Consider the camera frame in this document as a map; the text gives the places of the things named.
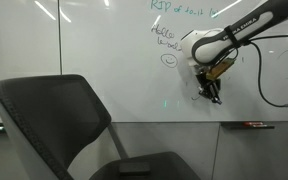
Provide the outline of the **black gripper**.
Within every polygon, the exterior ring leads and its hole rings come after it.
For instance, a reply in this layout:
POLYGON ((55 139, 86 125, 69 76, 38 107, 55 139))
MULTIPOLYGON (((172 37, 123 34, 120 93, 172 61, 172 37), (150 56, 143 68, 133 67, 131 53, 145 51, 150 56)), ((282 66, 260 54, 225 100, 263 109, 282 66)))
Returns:
POLYGON ((208 80, 206 74, 198 74, 196 76, 200 87, 199 94, 205 98, 212 98, 213 103, 221 104, 218 92, 221 90, 221 80, 208 80))

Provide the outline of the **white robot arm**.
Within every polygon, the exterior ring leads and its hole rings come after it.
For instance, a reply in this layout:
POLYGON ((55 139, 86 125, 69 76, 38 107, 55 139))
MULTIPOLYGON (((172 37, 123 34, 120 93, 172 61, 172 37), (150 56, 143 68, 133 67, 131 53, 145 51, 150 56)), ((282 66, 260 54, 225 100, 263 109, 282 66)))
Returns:
MULTIPOLYGON (((200 83, 199 94, 221 104, 219 97, 219 76, 230 68, 235 59, 228 58, 233 50, 252 44, 258 52, 259 68, 262 68, 262 55, 254 43, 256 35, 288 20, 288 0, 262 0, 253 10, 224 29, 204 31, 192 30, 181 38, 180 47, 188 64, 193 67, 200 83)), ((261 70, 258 70, 258 88, 261 88, 261 70)), ((261 98, 269 102, 259 90, 261 98)))

